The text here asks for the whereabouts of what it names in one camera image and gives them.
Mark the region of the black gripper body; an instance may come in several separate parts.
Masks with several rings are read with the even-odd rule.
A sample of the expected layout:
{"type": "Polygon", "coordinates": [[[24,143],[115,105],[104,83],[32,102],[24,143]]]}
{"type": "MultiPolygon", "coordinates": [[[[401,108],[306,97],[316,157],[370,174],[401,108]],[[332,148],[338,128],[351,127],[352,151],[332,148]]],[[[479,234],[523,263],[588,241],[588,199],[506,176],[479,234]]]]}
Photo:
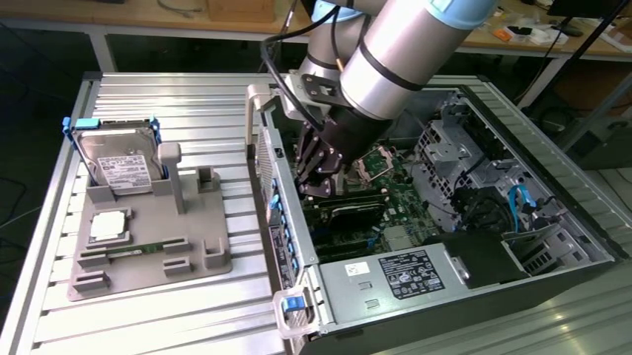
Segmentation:
{"type": "Polygon", "coordinates": [[[340,154],[342,163],[348,165],[364,154],[391,122],[392,120],[375,120],[355,109],[334,106],[319,136],[340,154]]]}

